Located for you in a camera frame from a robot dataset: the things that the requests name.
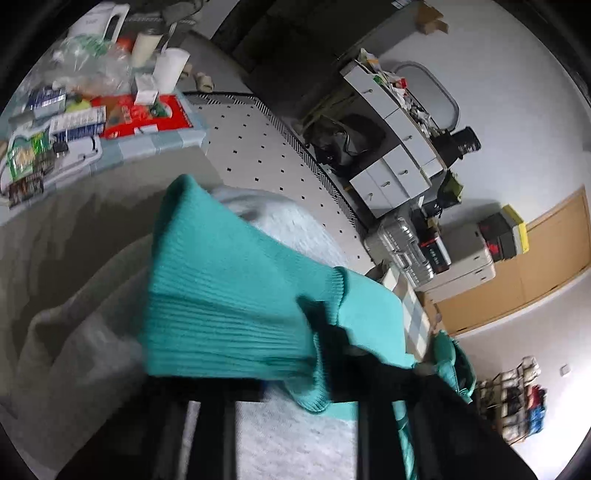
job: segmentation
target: wooden door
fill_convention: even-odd
[[[495,263],[493,280],[437,306],[450,333],[520,310],[560,288],[591,264],[584,189],[528,225],[530,251]]]

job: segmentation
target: white kettle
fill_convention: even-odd
[[[123,27],[123,20],[129,12],[129,5],[117,5],[113,2],[101,2],[96,7],[88,11],[88,13],[74,23],[68,30],[68,37],[75,37],[77,35],[98,35],[105,38],[107,27],[113,17],[119,17],[113,36],[107,40],[115,41],[119,36],[121,27]]]

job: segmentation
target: aluminum suitcase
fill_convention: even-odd
[[[424,285],[435,276],[421,252],[416,235],[402,217],[386,215],[363,244],[374,262],[394,263],[413,288]]]

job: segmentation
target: white drawer cabinet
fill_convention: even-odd
[[[384,161],[394,172],[409,198],[416,197],[429,188],[429,182],[402,145],[386,153]]]
[[[386,123],[394,130],[397,137],[404,144],[418,165],[422,167],[436,157],[421,131],[402,110],[398,109],[386,117]]]
[[[408,200],[408,195],[399,184],[396,176],[382,159],[371,164],[365,170],[376,183],[382,194],[390,202],[391,208],[402,205]]]
[[[429,178],[444,167],[406,111],[374,82],[374,74],[354,62],[341,70],[341,74],[382,118],[383,127],[391,128],[395,134],[391,137],[394,139],[392,146],[396,147],[351,180],[369,209],[380,217],[422,194],[431,186]]]
[[[345,75],[345,80],[361,94],[380,117],[386,118],[399,108],[390,95],[374,82],[374,76],[366,73],[361,67],[354,67]]]
[[[367,170],[354,177],[351,180],[351,185],[376,218],[392,210],[392,204],[384,196],[372,177],[369,176]]]
[[[431,177],[441,172],[443,170],[443,167],[441,166],[441,162],[439,162],[437,158],[434,158],[426,165],[423,165],[421,167],[421,170],[423,171],[423,175],[430,179]]]

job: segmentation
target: wall outlet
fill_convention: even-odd
[[[566,377],[570,373],[570,365],[566,364],[560,367],[560,376]]]

